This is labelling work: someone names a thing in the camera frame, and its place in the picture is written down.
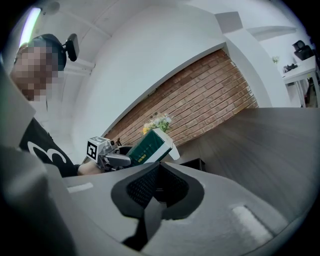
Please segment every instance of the brick wall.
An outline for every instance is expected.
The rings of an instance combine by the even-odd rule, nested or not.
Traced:
[[[168,135],[176,146],[258,104],[242,74],[222,51],[194,62],[160,85],[125,115],[106,138],[134,144],[155,112],[173,117]]]

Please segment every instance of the white desk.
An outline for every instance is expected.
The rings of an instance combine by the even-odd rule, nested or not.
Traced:
[[[289,72],[285,73],[283,78],[283,81],[285,84],[289,83],[299,83],[301,80],[312,78],[315,88],[315,94],[316,94],[316,101],[318,105],[320,104],[320,89],[319,84],[316,76],[316,70],[317,70],[317,64],[316,64],[316,57],[312,56],[310,58],[307,58],[301,62],[299,62],[298,67],[295,69],[290,70]],[[297,85],[298,93],[300,95],[300,98],[302,100],[302,105],[305,107],[305,99],[304,95],[302,93],[302,88],[300,85]]]

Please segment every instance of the person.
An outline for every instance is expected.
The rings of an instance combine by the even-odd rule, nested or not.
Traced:
[[[57,50],[57,44],[60,44],[59,40],[50,34],[38,36],[19,48],[10,77],[28,101],[46,95],[48,86],[54,84],[58,72],[64,69],[65,53]],[[102,172],[94,161],[74,165],[35,118],[27,127],[19,147],[43,163],[55,165],[62,177]]]

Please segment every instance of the fluorescent light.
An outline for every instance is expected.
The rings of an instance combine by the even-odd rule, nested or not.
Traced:
[[[21,39],[20,39],[20,45],[19,47],[24,44],[28,43],[30,41],[30,37],[32,34],[32,30],[34,29],[34,26],[36,24],[37,18],[41,12],[40,8],[32,8],[28,18],[26,19],[26,22],[23,27]]]

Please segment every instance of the black t-shirt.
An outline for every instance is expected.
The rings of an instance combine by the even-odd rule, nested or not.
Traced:
[[[79,165],[74,165],[69,157],[55,144],[47,131],[34,118],[27,127],[20,148],[36,155],[45,164],[58,167],[62,177],[76,176]]]

